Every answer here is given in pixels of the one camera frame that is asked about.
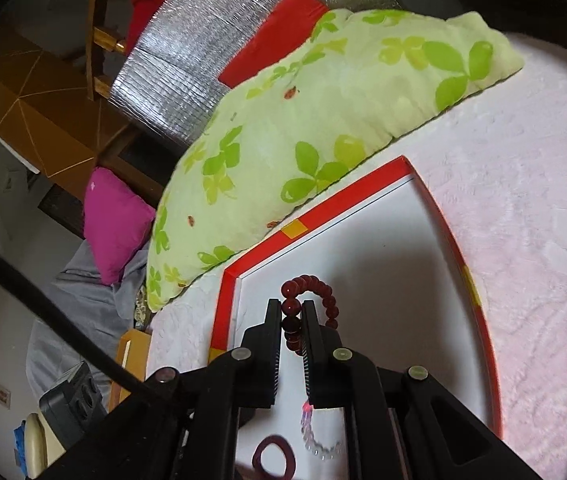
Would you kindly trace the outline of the red shallow box tray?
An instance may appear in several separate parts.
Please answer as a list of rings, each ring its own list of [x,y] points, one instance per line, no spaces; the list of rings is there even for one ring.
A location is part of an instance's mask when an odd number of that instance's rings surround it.
[[[331,287],[348,347],[389,370],[425,367],[500,430],[492,341],[470,271],[405,158],[343,188],[224,271],[211,353],[238,347],[282,284],[301,274]]]

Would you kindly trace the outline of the orange box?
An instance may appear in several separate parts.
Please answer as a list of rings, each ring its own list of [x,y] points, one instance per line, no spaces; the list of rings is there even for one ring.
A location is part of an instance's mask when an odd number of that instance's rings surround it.
[[[127,330],[120,338],[116,350],[116,363],[124,370],[143,382],[146,378],[146,365],[150,349],[151,336],[140,330]],[[130,392],[113,382],[111,384],[108,411],[112,412]]]

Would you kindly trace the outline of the grey blanket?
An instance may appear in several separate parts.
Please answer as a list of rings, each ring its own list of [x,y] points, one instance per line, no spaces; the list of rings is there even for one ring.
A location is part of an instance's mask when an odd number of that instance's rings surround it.
[[[84,242],[45,290],[64,315],[112,359],[121,337],[134,325],[137,292],[146,280],[148,249],[142,246],[128,261],[120,282],[106,285],[90,244]],[[48,325],[34,321],[26,350],[26,378],[36,398],[83,360]]]

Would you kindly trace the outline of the magenta pillow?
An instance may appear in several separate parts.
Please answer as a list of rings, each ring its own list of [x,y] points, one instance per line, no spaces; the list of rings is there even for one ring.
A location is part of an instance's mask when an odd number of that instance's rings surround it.
[[[112,171],[97,167],[84,197],[84,238],[101,282],[120,282],[124,268],[146,243],[156,210]]]

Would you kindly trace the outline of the silver foil insulation sheet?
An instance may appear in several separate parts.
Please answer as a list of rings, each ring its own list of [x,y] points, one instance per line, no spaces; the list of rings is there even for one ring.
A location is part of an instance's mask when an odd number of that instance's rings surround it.
[[[175,154],[198,139],[228,92],[218,75],[280,0],[165,0],[127,55],[110,103]],[[397,0],[321,0],[396,9]]]

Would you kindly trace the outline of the green floral pillow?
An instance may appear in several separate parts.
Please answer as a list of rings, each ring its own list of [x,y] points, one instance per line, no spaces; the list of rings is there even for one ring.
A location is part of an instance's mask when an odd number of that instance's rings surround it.
[[[297,50],[229,91],[161,197],[147,301],[161,310],[364,160],[521,70],[469,12],[323,15]]]

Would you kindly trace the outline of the red cushion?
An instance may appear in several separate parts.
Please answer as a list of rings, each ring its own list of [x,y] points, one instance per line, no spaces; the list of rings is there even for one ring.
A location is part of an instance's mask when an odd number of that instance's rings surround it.
[[[321,0],[280,0],[251,39],[218,75],[233,89],[305,43],[319,19],[329,11]]]

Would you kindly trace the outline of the wooden stair railing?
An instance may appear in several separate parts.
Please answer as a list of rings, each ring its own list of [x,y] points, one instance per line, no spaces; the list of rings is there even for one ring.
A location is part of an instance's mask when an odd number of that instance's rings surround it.
[[[123,55],[126,40],[113,28],[106,26],[108,0],[88,0],[85,41],[85,75],[87,97],[109,99],[111,79],[104,72],[106,53]]]

